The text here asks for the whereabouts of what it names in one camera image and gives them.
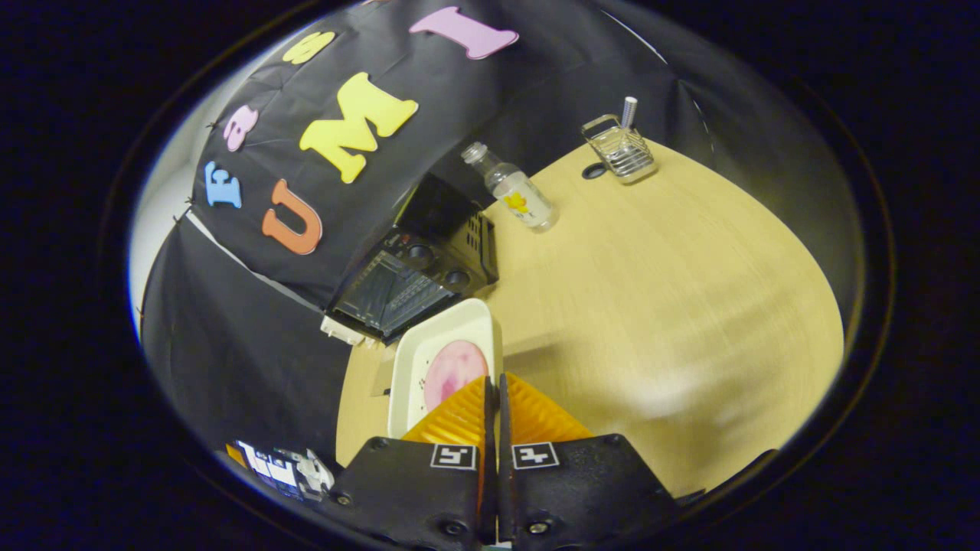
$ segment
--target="white plate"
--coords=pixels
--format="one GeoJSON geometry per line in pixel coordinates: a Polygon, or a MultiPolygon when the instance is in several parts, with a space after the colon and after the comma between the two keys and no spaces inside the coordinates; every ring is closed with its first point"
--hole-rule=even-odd
{"type": "Polygon", "coordinates": [[[478,298],[463,302],[412,327],[402,335],[395,350],[388,404],[388,436],[401,438],[426,414],[422,380],[436,354],[454,340],[476,345],[487,362],[490,380],[495,381],[496,364],[493,317],[490,308],[478,298]]]}

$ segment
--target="glass bottle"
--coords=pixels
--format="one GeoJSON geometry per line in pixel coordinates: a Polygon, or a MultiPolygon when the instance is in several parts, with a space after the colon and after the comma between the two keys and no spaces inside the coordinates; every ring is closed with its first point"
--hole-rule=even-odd
{"type": "Polygon", "coordinates": [[[487,190],[535,233],[551,229],[558,221],[558,209],[530,178],[518,167],[501,161],[487,146],[474,141],[464,150],[463,160],[483,175],[487,190]]]}

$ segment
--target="metal wire basket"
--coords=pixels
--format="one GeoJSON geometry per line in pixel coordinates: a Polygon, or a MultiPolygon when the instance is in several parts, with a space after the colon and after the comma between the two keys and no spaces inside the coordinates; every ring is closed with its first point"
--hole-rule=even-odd
{"type": "Polygon", "coordinates": [[[623,128],[616,115],[602,115],[582,126],[582,136],[620,182],[632,184],[657,171],[647,142],[636,128],[623,128]]]}

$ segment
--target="wooden table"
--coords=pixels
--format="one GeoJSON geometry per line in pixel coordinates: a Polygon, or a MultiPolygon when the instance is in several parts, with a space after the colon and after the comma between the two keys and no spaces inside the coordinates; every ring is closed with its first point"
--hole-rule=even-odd
{"type": "MultiPolygon", "coordinates": [[[[624,434],[674,495],[711,489],[778,448],[827,391],[843,329],[799,239],[722,176],[649,142],[660,170],[632,186],[583,145],[532,177],[561,209],[535,234],[500,204],[500,281],[479,295],[504,369],[596,434],[624,434]]],[[[346,465],[385,435],[394,346],[355,348],[337,422],[346,465]]]]}

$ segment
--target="white wall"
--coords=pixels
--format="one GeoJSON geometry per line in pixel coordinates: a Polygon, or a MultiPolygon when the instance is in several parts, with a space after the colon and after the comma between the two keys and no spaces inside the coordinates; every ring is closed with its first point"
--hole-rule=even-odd
{"type": "Polygon", "coordinates": [[[143,304],[146,281],[160,247],[173,228],[173,217],[179,217],[187,208],[185,201],[191,194],[198,157],[210,132],[207,124],[218,118],[231,95],[248,75],[304,29],[283,38],[201,100],[174,131],[153,172],[146,178],[135,207],[136,216],[129,241],[129,306],[137,334],[137,309],[143,304]]]}

